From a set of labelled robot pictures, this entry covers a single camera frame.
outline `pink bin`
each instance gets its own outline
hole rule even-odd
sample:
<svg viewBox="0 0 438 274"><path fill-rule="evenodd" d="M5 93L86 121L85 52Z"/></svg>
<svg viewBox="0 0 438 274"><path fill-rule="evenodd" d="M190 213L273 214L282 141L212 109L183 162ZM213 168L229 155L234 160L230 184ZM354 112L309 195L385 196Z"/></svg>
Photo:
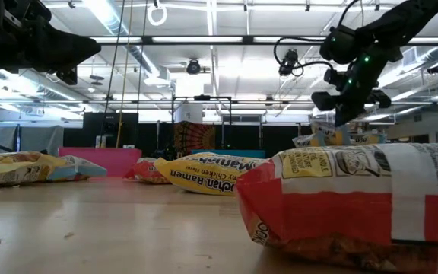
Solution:
<svg viewBox="0 0 438 274"><path fill-rule="evenodd" d="M141 158L141 150L133 148L60 148L59 156L72 155L107 169L108 177L123 177Z"/></svg>

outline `wooden table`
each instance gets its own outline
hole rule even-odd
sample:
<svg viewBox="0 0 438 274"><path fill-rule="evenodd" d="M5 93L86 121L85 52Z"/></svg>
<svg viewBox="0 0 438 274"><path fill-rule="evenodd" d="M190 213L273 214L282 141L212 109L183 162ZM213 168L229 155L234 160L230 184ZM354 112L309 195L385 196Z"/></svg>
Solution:
<svg viewBox="0 0 438 274"><path fill-rule="evenodd" d="M356 273L253 243L236 199L120 179L0 188L0 273Z"/></svg>

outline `wall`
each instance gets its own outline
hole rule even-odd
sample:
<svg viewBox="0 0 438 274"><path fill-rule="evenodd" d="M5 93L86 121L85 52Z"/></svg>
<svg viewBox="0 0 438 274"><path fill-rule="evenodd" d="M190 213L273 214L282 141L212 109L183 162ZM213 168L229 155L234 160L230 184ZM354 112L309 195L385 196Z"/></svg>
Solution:
<svg viewBox="0 0 438 274"><path fill-rule="evenodd" d="M399 124L390 126L386 130L388 139L397 139L416 135L429 135L429 142L436 142L438 133L438 113L423 112L422 120L415 122L413 115L404 117Z"/></svg>

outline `ceiling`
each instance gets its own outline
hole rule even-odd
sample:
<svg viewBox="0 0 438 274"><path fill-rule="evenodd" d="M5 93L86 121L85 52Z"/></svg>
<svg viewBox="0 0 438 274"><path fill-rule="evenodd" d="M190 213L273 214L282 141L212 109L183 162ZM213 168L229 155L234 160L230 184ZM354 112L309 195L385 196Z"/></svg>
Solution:
<svg viewBox="0 0 438 274"><path fill-rule="evenodd" d="M57 29L79 34L82 36L108 36L110 32L103 26L96 15L86 6L86 1L73 1L75 9L67 6L67 1L43 0L51 8L52 26ZM207 2L211 1L213 10L211 19L208 19ZM121 12L124 3L122 22L129 32L136 36L245 36L278 35L308 36L327 35L329 26L337 24L341 11L346 5L343 0L309 0L311 11L304 11L306 1L294 0L217 0L217 7L213 0L179 0L160 1L166 5L167 18L159 26L154 26L146 19L145 5L153 5L153 1L116 0L114 5ZM248 4L248 11L243 10L244 3ZM402 1L379 0L385 9ZM349 27L361 27L381 16L385 10L374 11L375 0L364 0L364 11L349 12L344 24ZM154 11L154 20L160 20L161 11ZM438 15L419 33L419 36L438 36ZM419 47L419 53L426 52L433 47ZM283 56L288 49L296 49L302 62L321 59L318 46L279 46L278 55ZM212 67L212 56L217 66L214 72L217 75L217 90L213 88L211 74L190 78L189 81L204 81L205 94L232 96L238 100L264 100L267 95L274 96L275 100L306 100L314 91L328 91L334 94L331 86L322 80L325 66L311 66L306 68L305 74L299 78L281 79L278 75L278 64L273 57L273 46L144 46L145 55L157 67L165 67L170 71L172 79L187 77L185 64L190 59L198 59L204 67ZM145 73L140 73L140 65L132 56L128 56L123 46L103 46L102 51L95 57L86 60L78 67L79 82L75 86L68 86L61 82L56 83L65 90L75 92L78 99L90 98L103 100L108 89L117 100L122 97L124 90L126 100L160 100L170 98L170 87L147 85ZM387 65L383 74L395 70L400 63ZM104 77L102 86L93 86L90 75ZM413 90L424 84L438 80L438 75L428 75L420 69L407 73L399 80L390 80L384 88L387 94L394 97L406 91ZM423 93L414 94L406 100L425 100ZM111 110L118 110L121 106L113 104ZM274 105L273 108L283 109L285 105ZM293 105L289 110L311 110L310 105ZM135 109L135 104L124 104L125 109ZM141 104L140 109L166 109L170 104Z"/></svg>

